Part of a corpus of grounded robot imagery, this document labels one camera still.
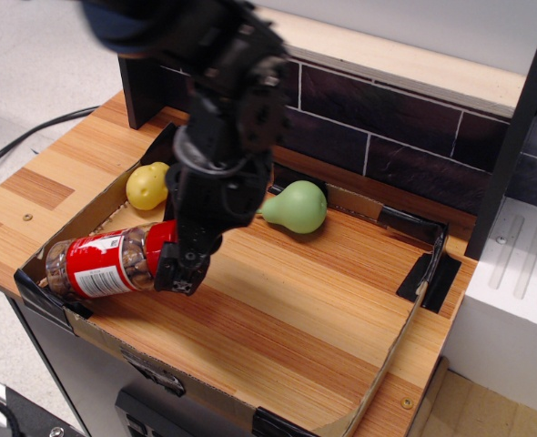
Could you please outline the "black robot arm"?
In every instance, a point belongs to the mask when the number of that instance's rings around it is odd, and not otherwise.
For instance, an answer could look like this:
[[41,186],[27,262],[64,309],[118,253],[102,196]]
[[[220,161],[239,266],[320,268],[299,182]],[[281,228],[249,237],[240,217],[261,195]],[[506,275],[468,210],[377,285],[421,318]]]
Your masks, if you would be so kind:
[[88,25],[126,58],[157,60],[194,81],[173,141],[166,217],[176,237],[157,260],[156,290],[193,293],[223,234],[250,224],[288,120],[287,51],[245,1],[85,1]]

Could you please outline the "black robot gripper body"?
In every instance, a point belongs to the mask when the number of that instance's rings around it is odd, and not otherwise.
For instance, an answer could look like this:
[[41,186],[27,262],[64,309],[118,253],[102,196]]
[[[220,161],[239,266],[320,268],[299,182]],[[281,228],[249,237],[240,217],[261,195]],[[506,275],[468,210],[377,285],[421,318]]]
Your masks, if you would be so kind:
[[247,227],[262,203],[272,151],[237,154],[220,167],[207,160],[177,127],[171,139],[165,219],[177,225],[180,255],[210,255],[224,232]]

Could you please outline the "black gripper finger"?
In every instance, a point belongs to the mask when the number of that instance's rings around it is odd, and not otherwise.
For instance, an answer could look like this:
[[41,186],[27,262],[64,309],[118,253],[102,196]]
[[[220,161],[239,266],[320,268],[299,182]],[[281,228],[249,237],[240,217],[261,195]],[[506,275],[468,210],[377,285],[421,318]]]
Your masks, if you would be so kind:
[[156,291],[176,291],[178,267],[177,243],[164,242],[157,260],[154,287]]
[[181,249],[177,255],[175,292],[192,295],[205,279],[209,265],[209,255]]

